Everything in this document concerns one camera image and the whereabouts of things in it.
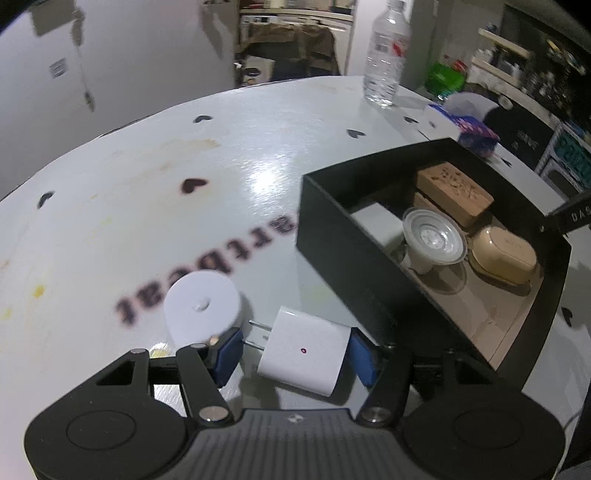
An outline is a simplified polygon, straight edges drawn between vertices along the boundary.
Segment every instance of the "brown soap bar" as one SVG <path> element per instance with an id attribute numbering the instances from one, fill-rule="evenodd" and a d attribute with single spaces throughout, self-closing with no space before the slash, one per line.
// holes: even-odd
<path id="1" fill-rule="evenodd" d="M 417 188 L 464 228 L 474 223 L 494 200 L 449 162 L 419 171 Z"/>

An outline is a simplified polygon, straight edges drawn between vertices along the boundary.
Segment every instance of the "blue gripper pad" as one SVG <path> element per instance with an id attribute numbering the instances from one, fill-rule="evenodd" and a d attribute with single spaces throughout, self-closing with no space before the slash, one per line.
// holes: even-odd
<path id="1" fill-rule="evenodd" d="M 361 383 L 373 387 L 379 375 L 377 348 L 357 328 L 351 329 L 346 356 Z"/>
<path id="2" fill-rule="evenodd" d="M 236 333 L 217 351 L 217 361 L 213 367 L 213 381 L 218 388 L 222 388 L 232 375 L 238 362 L 242 358 L 244 346 L 242 344 L 242 331 Z"/>

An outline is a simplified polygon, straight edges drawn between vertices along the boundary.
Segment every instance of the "green object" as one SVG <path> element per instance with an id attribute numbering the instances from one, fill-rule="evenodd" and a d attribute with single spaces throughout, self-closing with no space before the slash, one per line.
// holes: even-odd
<path id="1" fill-rule="evenodd" d="M 433 65 L 425 82 L 427 91 L 436 97 L 444 92 L 459 92 L 463 86 L 464 76 L 442 63 Z"/>

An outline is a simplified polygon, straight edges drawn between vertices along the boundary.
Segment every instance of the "electrical outlet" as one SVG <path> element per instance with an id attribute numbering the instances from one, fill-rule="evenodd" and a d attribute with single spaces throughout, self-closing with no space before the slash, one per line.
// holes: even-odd
<path id="1" fill-rule="evenodd" d="M 49 71 L 51 73 L 52 78 L 58 78 L 65 74 L 68 71 L 68 65 L 66 64 L 66 59 L 58 60 L 55 63 L 49 65 Z"/>

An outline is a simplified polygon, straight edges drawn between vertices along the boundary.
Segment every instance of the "white round object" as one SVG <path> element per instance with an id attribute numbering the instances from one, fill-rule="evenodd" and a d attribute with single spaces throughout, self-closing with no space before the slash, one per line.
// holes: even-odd
<path id="1" fill-rule="evenodd" d="M 234 282 L 215 270 L 185 275 L 164 299 L 168 331 L 178 348 L 209 343 L 236 323 L 240 310 L 240 293 Z"/>
<path id="2" fill-rule="evenodd" d="M 466 240 L 451 218 L 427 209 L 408 209 L 402 217 L 409 258 L 418 273 L 433 265 L 452 265 L 466 255 Z"/>

